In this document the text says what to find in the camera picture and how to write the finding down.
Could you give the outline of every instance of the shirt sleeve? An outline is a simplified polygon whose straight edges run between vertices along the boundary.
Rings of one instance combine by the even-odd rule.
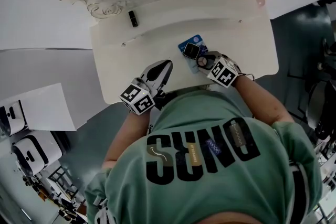
[[[302,126],[292,122],[276,122],[272,126],[278,133],[291,161],[300,163],[307,174],[309,184],[309,208],[311,211],[322,195],[322,179],[313,146]]]
[[[85,189],[85,199],[87,201],[87,217],[89,224],[94,224],[94,218],[99,211],[98,207],[93,205],[97,196],[102,198],[101,201],[106,199],[105,183],[110,172],[111,169],[108,168],[96,174],[91,183]]]

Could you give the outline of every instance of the blue patch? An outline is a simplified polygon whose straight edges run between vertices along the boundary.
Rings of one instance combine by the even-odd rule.
[[[205,142],[216,156],[222,153],[221,149],[216,145],[216,143],[211,138],[206,140]]]

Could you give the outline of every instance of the watch face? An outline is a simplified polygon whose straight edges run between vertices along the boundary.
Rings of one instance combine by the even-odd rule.
[[[191,59],[196,59],[199,54],[199,50],[200,50],[199,46],[192,43],[188,43],[184,48],[183,55]]]

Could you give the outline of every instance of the blue card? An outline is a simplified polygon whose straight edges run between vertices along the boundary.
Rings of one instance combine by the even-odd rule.
[[[203,53],[207,52],[207,48],[206,48],[206,46],[204,44],[204,41],[203,41],[203,39],[201,38],[200,35],[193,36],[192,38],[190,38],[190,39],[182,42],[181,44],[179,44],[178,48],[179,48],[179,50],[180,50],[181,53],[184,52],[184,48],[185,48],[185,46],[187,46],[188,43],[192,43],[192,44],[200,46],[200,48],[201,48],[200,54],[203,54]],[[199,69],[198,69],[198,65],[197,65],[196,60],[190,59],[188,57],[184,57],[184,58],[187,61],[188,66],[191,69],[191,72],[193,74],[198,73]]]

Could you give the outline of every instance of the white robot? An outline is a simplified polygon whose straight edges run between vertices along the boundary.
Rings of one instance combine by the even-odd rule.
[[[148,66],[119,96],[121,101],[137,115],[153,106],[160,108],[160,100],[165,96],[162,88],[172,70],[173,62],[170,60],[162,60]]]

